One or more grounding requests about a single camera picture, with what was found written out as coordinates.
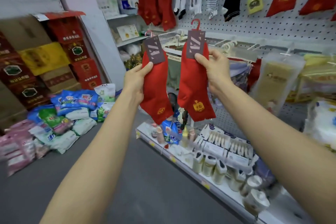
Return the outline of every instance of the store aisle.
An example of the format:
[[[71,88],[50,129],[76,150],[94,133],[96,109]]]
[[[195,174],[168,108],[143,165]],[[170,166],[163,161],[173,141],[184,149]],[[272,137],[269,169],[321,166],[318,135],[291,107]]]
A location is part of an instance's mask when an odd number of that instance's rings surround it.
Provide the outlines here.
[[[112,204],[105,223],[188,224],[222,220],[242,223],[223,205],[141,140],[135,128],[148,116],[138,113]],[[89,145],[100,125],[82,136],[65,154],[44,159],[7,179],[7,220],[2,223],[36,224],[59,183]]]

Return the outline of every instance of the finger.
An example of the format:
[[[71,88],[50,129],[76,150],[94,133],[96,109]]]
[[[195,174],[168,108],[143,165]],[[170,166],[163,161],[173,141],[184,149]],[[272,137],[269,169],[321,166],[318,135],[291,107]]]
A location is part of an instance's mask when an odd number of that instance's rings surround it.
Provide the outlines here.
[[[139,72],[141,70],[141,67],[142,67],[142,64],[139,64],[139,65],[133,67],[130,71],[132,71],[134,73]]]
[[[141,69],[138,73],[142,76],[145,77],[146,74],[148,74],[153,68],[153,62],[149,62],[147,65],[144,66],[143,69]]]
[[[208,68],[208,66],[209,66],[209,60],[207,60],[207,58],[204,57],[203,55],[201,55],[199,53],[196,53],[195,54],[195,60],[197,60],[197,62],[200,63],[205,68]]]
[[[216,49],[210,49],[209,55],[213,56],[215,59],[218,59],[222,56],[222,54]]]

